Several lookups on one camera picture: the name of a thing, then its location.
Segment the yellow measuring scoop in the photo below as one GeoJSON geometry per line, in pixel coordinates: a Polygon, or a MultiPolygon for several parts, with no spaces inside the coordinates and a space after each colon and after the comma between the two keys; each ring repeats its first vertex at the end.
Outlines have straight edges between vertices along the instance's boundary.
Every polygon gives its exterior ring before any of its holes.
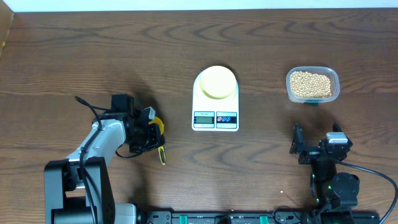
{"type": "MultiPolygon", "coordinates": [[[[163,124],[162,120],[156,116],[153,121],[149,122],[149,124],[152,124],[152,123],[155,123],[155,124],[157,124],[159,126],[160,134],[163,137],[164,136],[163,135],[163,133],[164,133],[164,124],[163,124]]],[[[166,165],[166,153],[165,153],[164,145],[165,144],[163,144],[162,146],[158,147],[159,158],[160,158],[161,164],[163,166],[166,165]]]]}

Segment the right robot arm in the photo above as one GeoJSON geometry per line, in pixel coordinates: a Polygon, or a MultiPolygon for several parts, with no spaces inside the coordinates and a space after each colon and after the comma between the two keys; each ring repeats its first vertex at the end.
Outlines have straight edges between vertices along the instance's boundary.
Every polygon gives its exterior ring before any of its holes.
{"type": "Polygon", "coordinates": [[[352,208],[358,205],[360,181],[358,176],[336,169],[353,143],[338,124],[332,129],[317,146],[308,146],[300,125],[294,126],[290,153],[298,155],[299,164],[311,166],[310,191],[318,203],[303,215],[304,223],[354,223],[352,208]]]}

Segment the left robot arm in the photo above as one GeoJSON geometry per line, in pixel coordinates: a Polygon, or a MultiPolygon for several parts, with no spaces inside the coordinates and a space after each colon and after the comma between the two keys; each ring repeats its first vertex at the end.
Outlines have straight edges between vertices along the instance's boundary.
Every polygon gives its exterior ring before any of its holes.
{"type": "Polygon", "coordinates": [[[148,223],[147,213],[134,204],[115,202],[108,166],[123,145],[131,158],[164,148],[164,127],[155,109],[136,108],[127,94],[112,95],[108,109],[75,99],[95,117],[75,151],[45,166],[46,223],[148,223]]]}

